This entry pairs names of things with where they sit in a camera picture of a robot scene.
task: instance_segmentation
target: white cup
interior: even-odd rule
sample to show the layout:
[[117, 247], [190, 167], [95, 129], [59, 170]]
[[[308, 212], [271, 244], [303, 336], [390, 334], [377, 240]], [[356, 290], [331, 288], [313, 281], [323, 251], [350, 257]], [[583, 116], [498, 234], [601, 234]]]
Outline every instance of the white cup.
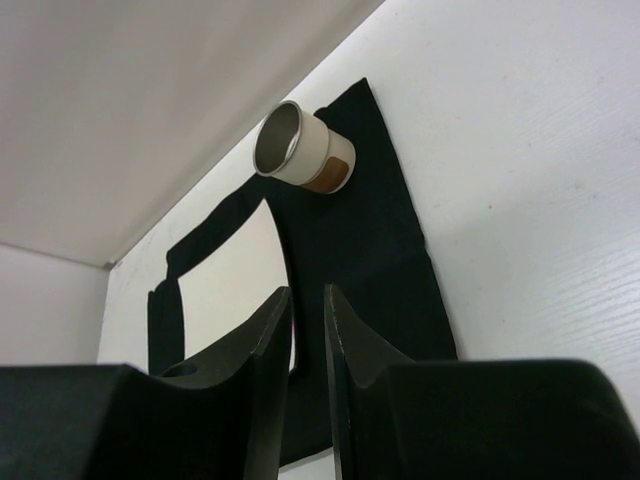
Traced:
[[259, 175], [317, 193], [340, 190], [355, 163], [356, 151], [349, 140], [290, 100], [264, 119], [253, 150]]

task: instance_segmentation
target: cup rim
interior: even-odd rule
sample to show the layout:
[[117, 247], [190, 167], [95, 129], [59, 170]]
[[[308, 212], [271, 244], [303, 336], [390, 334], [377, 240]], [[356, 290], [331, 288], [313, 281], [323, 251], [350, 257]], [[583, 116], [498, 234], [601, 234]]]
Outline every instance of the cup rim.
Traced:
[[[291, 139], [289, 146], [287, 148], [287, 151], [285, 153], [284, 159], [282, 160], [282, 162], [280, 163], [280, 165], [278, 165], [276, 168], [274, 168], [273, 170], [270, 170], [269, 172], [264, 172], [262, 171], [260, 168], [258, 168], [258, 164], [256, 161], [256, 157], [257, 157], [257, 153], [258, 153], [258, 143], [260, 142], [261, 136], [264, 132], [264, 127], [267, 124], [267, 122], [269, 121], [269, 119], [273, 116], [273, 114], [280, 108], [284, 107], [284, 106], [288, 106], [291, 105], [296, 109], [296, 112], [298, 114], [298, 128], [296, 129], [296, 133], [293, 135], [293, 138]], [[265, 115], [265, 117], [262, 119], [262, 121], [260, 122], [260, 126], [258, 128], [258, 134], [256, 135], [256, 139], [253, 142], [253, 169], [255, 170], [255, 172], [262, 176], [262, 177], [272, 177], [273, 175], [275, 175], [276, 173], [278, 173], [279, 171], [281, 171], [283, 168], [285, 168], [287, 166], [287, 164], [289, 163], [289, 161], [291, 160], [291, 157], [293, 157], [293, 153], [296, 150], [296, 147], [298, 146], [298, 141], [300, 140], [300, 135], [302, 133], [302, 109], [300, 108], [300, 105], [298, 105], [297, 102], [295, 102], [294, 100], [284, 100], [280, 103], [278, 103], [275, 107], [273, 107], [269, 113], [267, 113]]]

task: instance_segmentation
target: black fabric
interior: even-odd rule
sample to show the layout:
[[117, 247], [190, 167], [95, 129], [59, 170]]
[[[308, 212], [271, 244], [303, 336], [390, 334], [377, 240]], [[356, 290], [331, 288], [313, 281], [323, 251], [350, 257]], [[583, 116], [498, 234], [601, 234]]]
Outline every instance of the black fabric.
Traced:
[[[411, 357], [457, 358], [424, 236], [367, 81], [353, 85], [316, 116], [355, 146], [356, 168], [342, 190], [319, 195], [253, 176], [167, 253], [167, 281], [174, 282], [222, 245], [267, 199], [287, 261], [298, 347], [298, 366], [287, 393], [283, 464], [331, 446], [325, 284], [342, 287], [370, 326]], [[170, 360], [163, 359], [162, 352], [178, 352], [166, 343], [184, 343], [181, 308], [168, 305], [162, 290], [150, 296], [151, 373]], [[162, 328], [152, 328], [156, 322]]]
[[160, 375], [184, 360], [184, 322], [178, 280], [161, 282], [147, 300], [149, 372]]

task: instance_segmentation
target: white wall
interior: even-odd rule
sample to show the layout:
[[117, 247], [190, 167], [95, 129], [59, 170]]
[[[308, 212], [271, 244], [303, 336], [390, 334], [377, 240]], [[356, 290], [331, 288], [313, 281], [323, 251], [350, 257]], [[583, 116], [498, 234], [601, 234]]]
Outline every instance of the white wall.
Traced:
[[[288, 96], [369, 78], [463, 358], [587, 359], [636, 423], [638, 25], [634, 0], [387, 0]], [[146, 367], [164, 254], [251, 175], [254, 134], [113, 270], [100, 361]], [[333, 478], [327, 458], [285, 478]]]
[[381, 1], [0, 1], [0, 242], [119, 260]]
[[107, 279], [0, 245], [0, 365], [95, 363]]

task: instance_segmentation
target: black plastic object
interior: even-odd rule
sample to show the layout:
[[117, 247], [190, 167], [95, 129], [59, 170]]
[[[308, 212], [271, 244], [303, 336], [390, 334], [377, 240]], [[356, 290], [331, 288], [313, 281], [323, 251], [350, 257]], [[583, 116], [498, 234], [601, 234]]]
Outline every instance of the black plastic object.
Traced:
[[288, 288], [162, 377], [132, 367], [0, 369], [0, 478], [276, 479]]
[[283, 464], [331, 447], [325, 284], [339, 285], [367, 324], [412, 358], [457, 358], [425, 239], [369, 84], [357, 82], [315, 115], [355, 146], [356, 167], [344, 188], [320, 195], [251, 177], [167, 252], [167, 278], [149, 296], [149, 370], [159, 373], [184, 359], [178, 278], [267, 199], [287, 262], [298, 353], [287, 391]]
[[640, 478], [615, 389], [572, 360], [414, 362], [335, 286], [325, 333], [337, 478]]

